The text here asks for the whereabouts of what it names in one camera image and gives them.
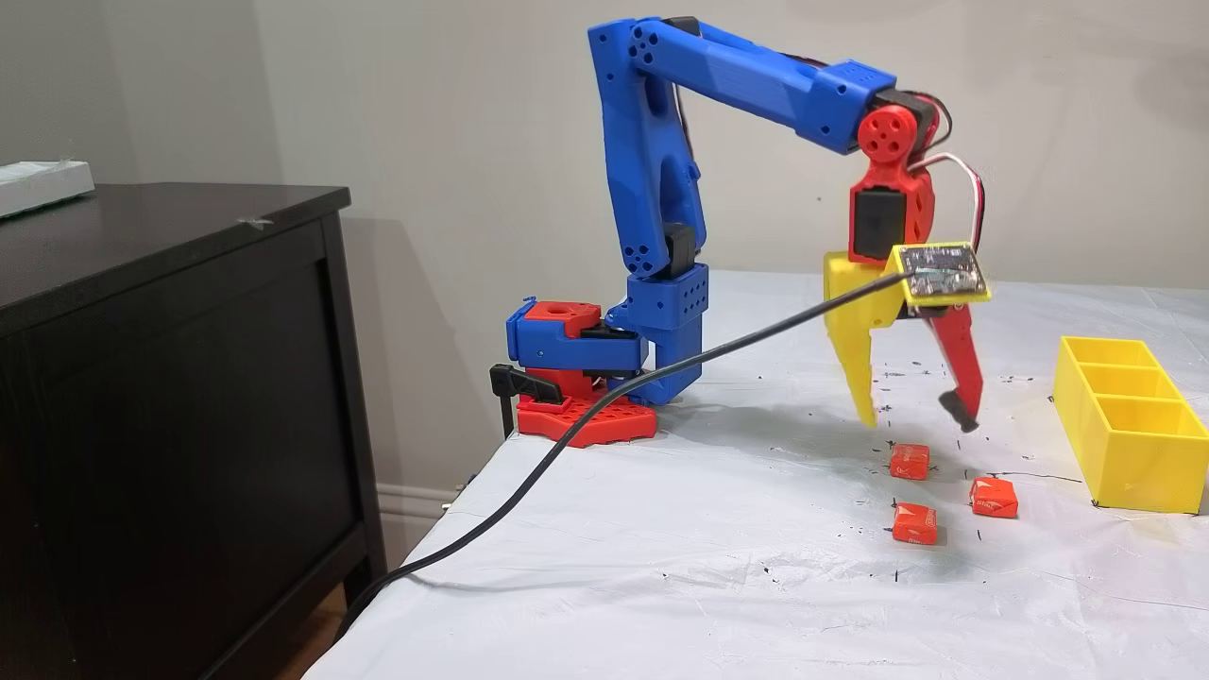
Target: white wire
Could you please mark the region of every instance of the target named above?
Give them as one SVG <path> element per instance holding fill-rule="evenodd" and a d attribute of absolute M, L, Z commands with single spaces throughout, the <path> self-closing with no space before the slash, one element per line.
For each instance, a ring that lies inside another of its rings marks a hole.
<path fill-rule="evenodd" d="M 982 191 L 978 191 L 978 173 L 976 173 L 973 168 L 966 165 L 965 161 L 954 156 L 953 154 L 949 154 L 948 151 L 935 154 L 932 156 L 927 156 L 926 159 L 915 161 L 914 163 L 907 166 L 907 172 L 915 172 L 926 168 L 927 166 L 931 166 L 933 163 L 938 163 L 941 161 L 953 161 L 954 163 L 958 163 L 959 166 L 961 166 L 961 169 L 966 171 L 966 175 L 970 177 L 970 186 L 974 191 L 974 218 L 973 218 L 973 226 L 970 227 L 970 242 L 977 243 L 979 240 L 978 215 L 983 213 L 983 207 L 982 207 L 983 195 Z"/>

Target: orange candy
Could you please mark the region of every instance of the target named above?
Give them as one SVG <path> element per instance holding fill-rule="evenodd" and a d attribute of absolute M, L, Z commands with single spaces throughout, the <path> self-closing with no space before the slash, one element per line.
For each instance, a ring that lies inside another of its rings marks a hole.
<path fill-rule="evenodd" d="M 890 474 L 903 479 L 927 479 L 931 454 L 922 444 L 895 444 L 890 448 Z"/>
<path fill-rule="evenodd" d="M 1016 500 L 1016 488 L 1007 479 L 977 477 L 970 486 L 970 503 L 974 514 L 988 517 L 1016 517 L 1019 502 Z"/>
<path fill-rule="evenodd" d="M 908 543 L 936 544 L 936 511 L 915 503 L 898 503 L 895 506 L 891 535 Z"/>

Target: electronic circuit board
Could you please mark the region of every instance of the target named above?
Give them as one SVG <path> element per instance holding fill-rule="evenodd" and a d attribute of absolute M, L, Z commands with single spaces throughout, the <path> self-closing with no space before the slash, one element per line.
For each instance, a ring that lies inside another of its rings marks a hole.
<path fill-rule="evenodd" d="M 970 243 L 896 246 L 893 259 L 893 269 L 915 272 L 904 282 L 910 306 L 948 306 L 990 298 Z"/>

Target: blue robotic arm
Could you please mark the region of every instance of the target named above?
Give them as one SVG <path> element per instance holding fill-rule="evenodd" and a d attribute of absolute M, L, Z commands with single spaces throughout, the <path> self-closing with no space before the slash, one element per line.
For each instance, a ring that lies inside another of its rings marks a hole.
<path fill-rule="evenodd" d="M 839 154 L 856 150 L 857 126 L 878 99 L 895 97 L 896 79 L 857 62 L 816 67 L 698 22 L 621 19 L 589 29 L 604 123 L 604 156 L 626 300 L 607 324 L 655 345 L 664 367 L 701 351 L 708 307 L 701 173 L 678 106 L 677 86 L 792 128 Z M 931 122 L 931 108 L 916 106 Z M 920 138 L 929 125 L 920 125 Z M 700 376 L 684 370 L 637 390 L 664 404 Z"/>

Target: wooden floor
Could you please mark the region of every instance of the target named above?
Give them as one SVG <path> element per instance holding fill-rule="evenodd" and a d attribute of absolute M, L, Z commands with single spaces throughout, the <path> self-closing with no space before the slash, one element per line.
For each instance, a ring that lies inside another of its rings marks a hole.
<path fill-rule="evenodd" d="M 294 634 L 295 652 L 273 680 L 300 680 L 307 669 L 331 646 L 331 639 L 345 616 L 345 589 L 336 588 Z"/>

